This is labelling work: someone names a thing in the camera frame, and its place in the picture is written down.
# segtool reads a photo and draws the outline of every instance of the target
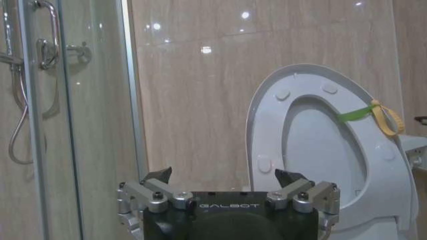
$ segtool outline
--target glass panel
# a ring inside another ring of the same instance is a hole
[[[18,1],[0,1],[0,14],[0,52],[8,53],[7,29],[16,50],[12,54],[22,58]],[[11,66],[0,62],[0,239],[42,240],[34,165],[16,164],[8,154],[12,134],[23,116],[12,89]],[[19,160],[28,161],[32,159],[28,120],[16,136],[14,154]]]
[[[36,8],[32,0],[19,3],[42,229],[45,239],[78,240],[81,221],[63,53],[57,66],[42,70],[36,42],[46,39],[53,43],[50,11]]]
[[[61,2],[85,238],[131,239],[117,214],[119,183],[139,179],[121,1]]]

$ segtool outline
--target shower door handle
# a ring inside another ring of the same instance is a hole
[[[53,68],[61,58],[61,20],[54,4],[47,0],[35,0],[35,8],[47,8],[51,18],[53,42],[41,38],[36,42],[39,66],[43,70]]]

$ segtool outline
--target white toilet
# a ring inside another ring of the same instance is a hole
[[[331,240],[417,239],[419,211],[411,166],[399,139],[371,115],[342,123],[338,114],[373,97],[334,70],[311,64],[279,69],[262,83],[247,117],[247,158],[254,191],[281,189],[275,169],[341,188]]]

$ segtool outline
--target yellow tag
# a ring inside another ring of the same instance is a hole
[[[374,113],[374,117],[375,117],[375,120],[377,120],[377,123],[378,123],[378,126],[379,126],[382,132],[389,137],[394,137],[395,135],[403,133],[403,131],[406,130],[406,125],[405,125],[398,113],[395,111],[393,111],[390,108],[385,107],[378,100],[373,100],[371,104],[373,104],[373,106],[375,106],[371,111]],[[385,116],[383,111],[387,111],[387,113],[390,114],[390,116],[397,124],[397,127],[398,127],[397,131],[391,130],[391,128],[389,127],[387,118]]]

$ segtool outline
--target glass shower door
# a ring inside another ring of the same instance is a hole
[[[146,168],[122,1],[19,3],[45,239],[131,239],[118,222],[117,188]]]
[[[19,0],[42,239],[78,240],[82,221],[58,7]]]

